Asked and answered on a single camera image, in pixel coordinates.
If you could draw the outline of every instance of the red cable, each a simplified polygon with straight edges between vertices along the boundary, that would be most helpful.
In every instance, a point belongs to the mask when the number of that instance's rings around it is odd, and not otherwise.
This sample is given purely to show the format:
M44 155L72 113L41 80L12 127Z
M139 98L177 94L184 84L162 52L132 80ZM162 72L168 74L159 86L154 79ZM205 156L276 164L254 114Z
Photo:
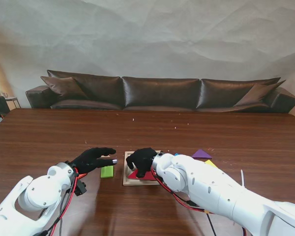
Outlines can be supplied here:
M180 200L175 194L172 193L172 190L170 190L170 188L168 188L166 185L164 185L164 184L162 183L162 181L160 181L160 180L157 178L157 176L156 176L156 172L153 170L153 168L151 168L151 173L152 173L153 177L156 179L156 181L157 181L157 182L158 182L163 188L165 188L165 190L167 190L168 192L170 192L179 204L183 205L185 208L188 208L188 209L190 209L190 210L195 210L195 211L199 211L199 212L204 212L204 210L197 209L197 208L193 208L193 207L190 207L190 206L186 205L185 203L183 203L183 202L182 202L182 201L181 201L181 200ZM244 233L243 233L243 236L247 236L247 231L246 231L246 229L245 229L245 228L242 228L242 230L243 230L243 232L244 232Z
M75 174L78 175L79 172L78 172L77 168L74 168L74 169L75 169ZM68 209L68 207L69 207L69 205L70 205L70 203L71 203L71 200L72 200L73 195L74 195L75 188L76 188L76 186L77 186L77 181L78 181L78 177L75 177L75 179L74 179L74 185L73 185L73 190L72 190L72 193L71 193L71 195L70 195L70 198L69 198L68 204L67 204L67 206L65 207L65 209L64 209L63 213L61 214L61 216L59 217L59 219L62 219L62 217L64 216L65 212L67 211L67 209ZM53 236L54 231L55 231L55 229L56 229L56 226L57 226L57 224L55 224L55 226L53 227L53 230L51 231L50 236Z
M71 194L70 199L69 199L69 201L68 201L68 205L65 207L65 209L64 209L64 211L63 211L63 213L62 213L62 215L60 216L60 219L63 217L63 215L65 214L65 212L67 211L67 209L68 209L68 207L69 207L69 205L70 205L70 203L71 203L71 200L72 200L72 198L73 198L73 194L74 194L75 188L76 188L76 186L77 186L77 181L78 181L78 178L76 177L76 178L74 179L73 191L72 191L72 194Z
M54 232L55 232L55 229L56 229L56 224L55 224L55 226L53 227L53 230L51 231L51 234L50 234L50 236L52 236L52 235L54 234Z

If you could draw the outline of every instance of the black connector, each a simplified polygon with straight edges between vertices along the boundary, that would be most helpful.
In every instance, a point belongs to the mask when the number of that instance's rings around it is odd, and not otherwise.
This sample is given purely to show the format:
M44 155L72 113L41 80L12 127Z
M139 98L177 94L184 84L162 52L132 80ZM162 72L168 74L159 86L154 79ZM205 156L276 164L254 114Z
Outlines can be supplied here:
M186 201L186 203L187 203L188 205L192 206L192 207L199 207L197 204L195 204L195 203L194 203L193 201L191 201L191 200Z
M77 185L75 187L75 195L76 196L81 196L82 194L84 194L87 191L86 189L86 184L80 180L77 181Z
M34 234L33 236L46 236L47 234L48 234L48 231L47 230L44 230L42 232L39 232L39 233Z

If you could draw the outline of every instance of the red triangle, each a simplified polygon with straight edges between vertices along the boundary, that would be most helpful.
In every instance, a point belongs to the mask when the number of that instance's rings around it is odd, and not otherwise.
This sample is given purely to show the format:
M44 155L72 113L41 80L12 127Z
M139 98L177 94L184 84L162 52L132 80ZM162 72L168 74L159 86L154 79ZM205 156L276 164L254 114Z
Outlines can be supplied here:
M128 178L129 178L129 179L140 179L140 180L156 180L156 179L153 177L151 171L146 172L146 175L145 175L143 178L137 178L137 177L136 177L137 172L138 172L138 170L135 170L134 172L132 172L132 173L128 176Z

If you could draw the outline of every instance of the wooden tray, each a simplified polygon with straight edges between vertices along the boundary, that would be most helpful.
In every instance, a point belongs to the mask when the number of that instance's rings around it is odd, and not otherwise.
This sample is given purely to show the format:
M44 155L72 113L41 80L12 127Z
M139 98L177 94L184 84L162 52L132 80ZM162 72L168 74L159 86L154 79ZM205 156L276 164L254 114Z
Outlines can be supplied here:
M124 166L123 166L123 186L138 186L138 185L159 185L157 181L152 180L140 180L140 179L129 179L128 176L133 172L126 162L126 158L130 156L134 151L125 151L124 152Z

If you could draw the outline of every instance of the purple triangle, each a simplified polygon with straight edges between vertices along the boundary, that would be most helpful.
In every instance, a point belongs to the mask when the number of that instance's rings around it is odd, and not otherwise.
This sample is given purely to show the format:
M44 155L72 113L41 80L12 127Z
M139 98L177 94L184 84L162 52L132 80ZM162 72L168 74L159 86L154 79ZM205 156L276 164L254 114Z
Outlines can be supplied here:
M196 153L193 154L191 157L193 157L193 158L205 158L205 159L212 159L213 158L209 154L207 154L205 151L203 151L202 149L199 149L198 151L196 151Z

